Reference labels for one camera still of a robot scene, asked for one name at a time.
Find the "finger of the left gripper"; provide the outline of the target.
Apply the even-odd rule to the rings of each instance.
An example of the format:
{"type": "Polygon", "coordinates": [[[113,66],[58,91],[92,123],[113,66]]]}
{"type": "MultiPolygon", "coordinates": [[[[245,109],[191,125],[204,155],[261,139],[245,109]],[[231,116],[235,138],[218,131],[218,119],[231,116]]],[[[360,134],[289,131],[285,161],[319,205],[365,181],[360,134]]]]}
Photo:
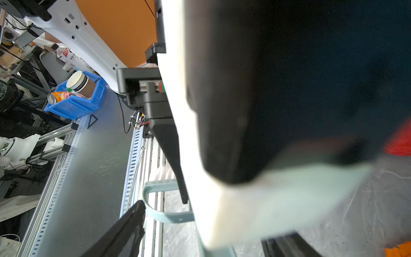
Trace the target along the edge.
{"type": "Polygon", "coordinates": [[[185,1],[187,98],[220,181],[373,160],[411,116],[410,1],[185,1]]]}

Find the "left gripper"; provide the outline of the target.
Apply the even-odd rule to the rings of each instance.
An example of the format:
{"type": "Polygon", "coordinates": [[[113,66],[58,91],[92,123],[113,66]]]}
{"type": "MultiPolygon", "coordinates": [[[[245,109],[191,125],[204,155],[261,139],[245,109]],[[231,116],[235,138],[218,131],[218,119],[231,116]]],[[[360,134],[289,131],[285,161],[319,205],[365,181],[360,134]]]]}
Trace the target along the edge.
{"type": "Polygon", "coordinates": [[[154,43],[146,51],[146,64],[155,67],[119,68],[116,72],[118,95],[131,109],[143,109],[175,177],[183,204],[189,197],[180,165],[179,137],[165,86],[158,67],[158,54],[166,53],[165,43],[154,43]]]}

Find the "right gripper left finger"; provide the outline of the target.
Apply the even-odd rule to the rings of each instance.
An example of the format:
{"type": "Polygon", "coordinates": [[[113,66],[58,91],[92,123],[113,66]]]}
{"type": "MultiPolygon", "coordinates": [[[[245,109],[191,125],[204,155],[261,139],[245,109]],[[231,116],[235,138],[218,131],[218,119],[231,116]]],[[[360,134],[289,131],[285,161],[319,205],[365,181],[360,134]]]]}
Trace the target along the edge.
{"type": "Polygon", "coordinates": [[[118,257],[125,251],[129,257],[137,257],[145,235],[145,217],[146,206],[138,200],[83,256],[118,257]]]}

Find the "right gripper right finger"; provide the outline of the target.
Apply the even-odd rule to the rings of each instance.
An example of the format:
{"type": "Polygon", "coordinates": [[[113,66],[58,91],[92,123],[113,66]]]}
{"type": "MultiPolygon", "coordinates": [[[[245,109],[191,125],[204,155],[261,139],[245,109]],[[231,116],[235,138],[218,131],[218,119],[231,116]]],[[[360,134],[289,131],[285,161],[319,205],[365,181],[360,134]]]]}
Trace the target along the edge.
{"type": "Polygon", "coordinates": [[[298,233],[262,242],[265,257],[322,257],[298,233]]]}

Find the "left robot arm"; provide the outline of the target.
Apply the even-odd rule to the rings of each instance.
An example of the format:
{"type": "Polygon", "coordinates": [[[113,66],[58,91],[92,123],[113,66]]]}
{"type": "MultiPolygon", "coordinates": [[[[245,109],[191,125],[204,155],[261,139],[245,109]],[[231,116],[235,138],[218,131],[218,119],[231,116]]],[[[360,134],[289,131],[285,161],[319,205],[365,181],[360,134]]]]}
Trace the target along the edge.
{"type": "Polygon", "coordinates": [[[75,1],[2,1],[143,109],[185,190],[188,149],[212,177],[368,165],[411,116],[410,1],[109,1],[122,47],[143,25],[154,68],[128,68],[75,1]]]}

